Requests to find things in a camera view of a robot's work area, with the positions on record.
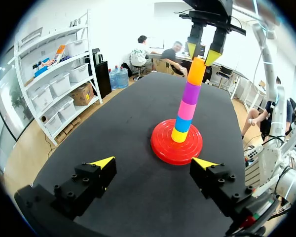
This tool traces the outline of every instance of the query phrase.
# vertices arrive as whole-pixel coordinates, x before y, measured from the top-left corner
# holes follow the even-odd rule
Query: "white shirt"
[[[130,54],[130,62],[134,66],[142,66],[146,63],[146,54],[151,53],[152,50],[143,43],[138,43],[132,53]]]

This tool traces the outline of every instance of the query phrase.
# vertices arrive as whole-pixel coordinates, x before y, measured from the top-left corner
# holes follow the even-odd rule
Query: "black cabinet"
[[[89,63],[88,68],[89,68],[89,76],[90,76],[90,75],[92,75],[92,72],[91,72],[89,58],[85,58],[85,62]],[[103,99],[106,95],[108,95],[112,92],[111,84],[110,84],[108,62],[103,61],[102,63],[94,64],[94,68],[95,68],[95,75],[97,77],[97,81],[98,81],[98,85],[99,85],[99,89],[100,89],[100,94]]]

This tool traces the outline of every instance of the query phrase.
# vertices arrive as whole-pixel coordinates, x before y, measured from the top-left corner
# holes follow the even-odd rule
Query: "white shelving unit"
[[[15,62],[15,70],[16,70],[16,75],[18,77],[18,82],[22,91],[22,94],[24,96],[24,99],[39,126],[43,130],[43,132],[46,134],[46,136],[55,144],[57,145],[57,142],[55,140],[56,136],[73,120],[75,119],[78,115],[80,115],[84,110],[86,110],[89,106],[91,106],[93,103],[96,101],[100,101],[102,103],[102,98],[100,96],[100,90],[97,82],[97,78],[95,75],[95,68],[94,68],[94,62],[93,62],[93,56],[92,56],[92,48],[91,48],[91,39],[90,39],[90,10],[88,10],[84,15],[82,15],[79,19],[85,19],[86,22],[85,24],[81,24],[78,26],[74,27],[66,27],[63,29],[60,29],[58,31],[54,31],[46,36],[42,36],[39,38],[34,39],[33,42],[29,42],[23,46],[19,45],[19,35],[17,34],[14,40],[14,57],[9,61]],[[29,80],[29,78],[24,77],[24,71],[29,70],[29,67],[31,67],[34,63],[37,63],[40,61],[41,57],[38,58],[38,51],[40,49],[46,50],[46,49],[54,49],[55,45],[60,45],[60,44],[66,44],[68,39],[72,39],[71,41],[78,40],[78,32],[82,31],[80,39],[83,38],[84,32],[87,32],[87,42],[88,42],[88,51],[82,54],[79,54],[77,56],[71,57],[63,62],[60,62],[59,64],[51,67],[47,71],[43,72],[32,82],[30,82],[28,85],[24,86],[24,83]],[[64,93],[61,96],[58,97],[53,97],[53,101],[51,104],[49,104],[43,111],[36,110],[34,104],[32,103],[32,100],[29,98],[28,93],[31,90],[35,90],[37,87],[44,83],[49,82],[49,76],[51,76],[52,73],[63,73],[65,71],[65,68],[68,68],[70,66],[70,63],[74,63],[76,61],[79,61],[80,59],[84,58],[85,56],[89,56],[90,59],[90,65],[91,65],[91,71],[92,75],[83,79],[82,81],[78,83],[73,83],[71,82],[70,85],[70,90],[68,90],[66,93]],[[52,108],[57,102],[59,102],[62,98],[64,98],[66,95],[68,95],[71,91],[75,90],[82,84],[86,82],[90,82],[92,84],[92,87],[95,89],[97,92],[97,96],[95,95],[91,101],[89,102],[88,105],[85,106],[74,106],[76,113],[73,114],[68,120],[63,120],[61,118],[62,125],[58,128],[58,130],[50,134],[48,129],[44,126],[42,121],[40,120],[41,116],[46,113],[50,108]]]

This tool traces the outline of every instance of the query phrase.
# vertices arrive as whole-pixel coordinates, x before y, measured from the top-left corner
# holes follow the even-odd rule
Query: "backpack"
[[[133,73],[132,73],[132,70],[130,70],[129,66],[127,65],[126,62],[123,62],[122,65],[121,65],[123,68],[126,68],[127,69],[127,72],[128,72],[128,77],[130,78]]]

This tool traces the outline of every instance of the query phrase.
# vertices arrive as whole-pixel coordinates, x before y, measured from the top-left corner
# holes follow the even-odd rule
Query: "black shirt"
[[[171,61],[175,62],[176,61],[176,52],[173,49],[169,48],[169,49],[163,51],[160,59],[163,59],[163,58],[167,58],[167,59],[170,59]],[[178,69],[176,69],[173,65],[171,65],[171,67],[176,74],[183,75],[183,73],[181,71],[179,71]]]
[[[266,111],[268,113],[271,113],[272,111],[272,107],[274,108],[275,103],[271,103],[271,101],[268,101],[266,104]],[[288,100],[286,103],[286,122],[292,122],[292,115],[293,115],[293,107],[292,104],[290,103],[290,101]],[[267,119],[268,122],[272,122],[272,113],[270,114],[270,117]]]

